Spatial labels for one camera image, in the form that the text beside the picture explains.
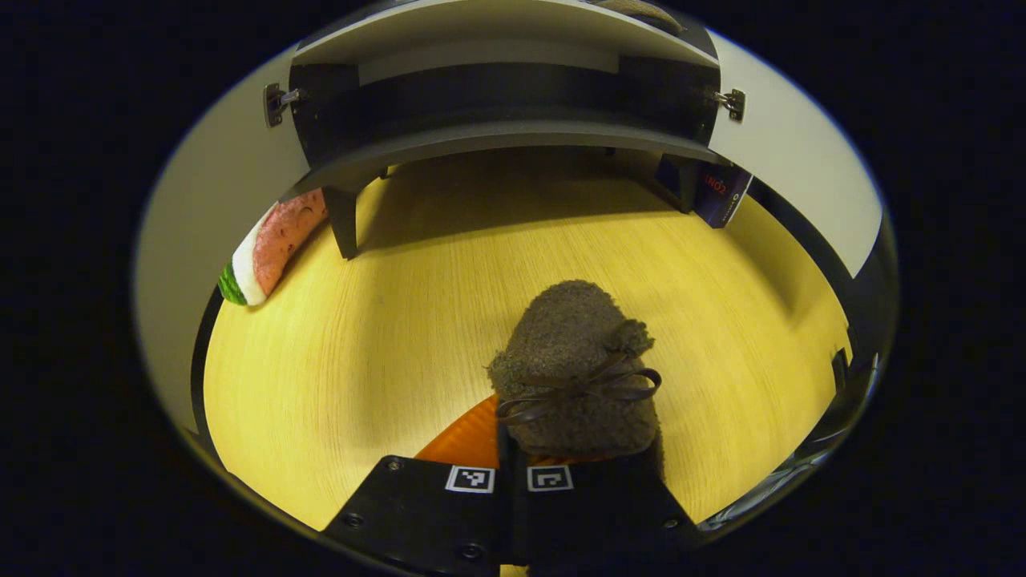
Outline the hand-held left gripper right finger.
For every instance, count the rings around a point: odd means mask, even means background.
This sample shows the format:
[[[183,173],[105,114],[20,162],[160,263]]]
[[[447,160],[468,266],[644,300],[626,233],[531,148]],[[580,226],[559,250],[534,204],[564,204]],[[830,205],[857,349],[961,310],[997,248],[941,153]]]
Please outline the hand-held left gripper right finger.
[[[531,570],[661,559],[700,532],[660,477],[656,450],[568,465],[513,460],[513,563]]]

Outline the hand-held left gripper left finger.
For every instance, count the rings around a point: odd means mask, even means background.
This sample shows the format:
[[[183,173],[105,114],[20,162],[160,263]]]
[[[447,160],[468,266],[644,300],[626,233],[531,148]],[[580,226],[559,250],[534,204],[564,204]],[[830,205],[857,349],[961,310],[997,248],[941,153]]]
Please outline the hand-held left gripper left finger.
[[[381,457],[323,536],[393,575],[501,575],[512,482],[497,405],[476,403],[413,457]]]

